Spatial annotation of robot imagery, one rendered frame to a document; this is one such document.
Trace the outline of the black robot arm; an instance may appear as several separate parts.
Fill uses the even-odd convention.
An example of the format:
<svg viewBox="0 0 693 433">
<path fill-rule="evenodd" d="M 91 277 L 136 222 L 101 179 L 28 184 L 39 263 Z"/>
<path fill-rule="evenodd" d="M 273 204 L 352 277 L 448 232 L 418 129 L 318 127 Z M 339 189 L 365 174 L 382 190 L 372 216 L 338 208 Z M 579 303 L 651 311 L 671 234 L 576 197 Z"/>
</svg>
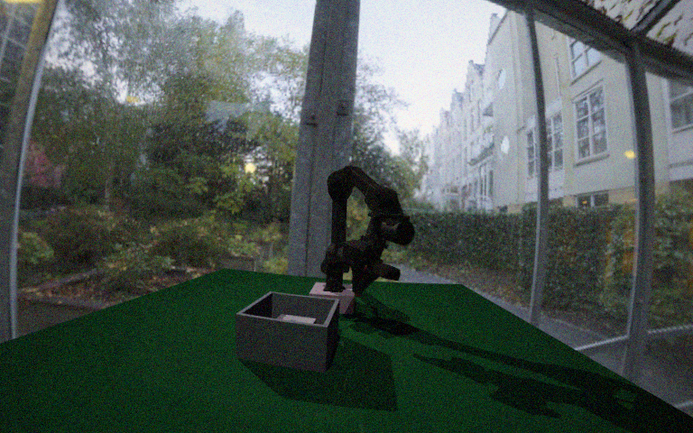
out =
<svg viewBox="0 0 693 433">
<path fill-rule="evenodd" d="M 320 265 L 320 271 L 326 274 L 324 291 L 342 292 L 343 272 L 349 272 L 350 260 L 367 259 L 372 261 L 375 253 L 375 241 L 346 241 L 347 200 L 356 186 L 364 195 L 365 203 L 372 210 L 366 233 L 398 245 L 409 244 L 414 237 L 414 226 L 410 217 L 402 212 L 395 190 L 378 184 L 358 167 L 347 166 L 333 171 L 327 179 L 328 194 L 332 198 L 331 244 L 326 257 Z M 343 255 L 337 251 L 343 246 Z"/>
</svg>

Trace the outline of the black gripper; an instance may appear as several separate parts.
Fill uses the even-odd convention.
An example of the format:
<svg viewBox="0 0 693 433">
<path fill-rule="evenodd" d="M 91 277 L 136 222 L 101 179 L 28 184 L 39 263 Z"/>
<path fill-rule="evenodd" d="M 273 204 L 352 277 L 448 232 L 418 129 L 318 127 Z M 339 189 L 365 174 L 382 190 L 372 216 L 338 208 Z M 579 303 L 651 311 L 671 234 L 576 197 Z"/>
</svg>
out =
<svg viewBox="0 0 693 433">
<path fill-rule="evenodd" d="M 382 263 L 383 259 L 381 259 L 381 256 L 383 250 L 384 248 L 387 249 L 389 246 L 386 244 L 387 241 L 373 235 L 365 234 L 365 241 L 370 243 L 371 239 L 375 241 L 374 259 L 369 261 L 362 258 L 356 261 L 350 260 L 350 263 L 347 263 L 352 269 L 352 291 L 356 292 L 357 290 L 357 295 L 361 295 L 370 283 L 374 282 L 379 277 L 398 281 L 401 274 L 399 269 L 389 264 Z M 367 266 L 366 270 L 364 269 L 365 265 Z"/>
</svg>

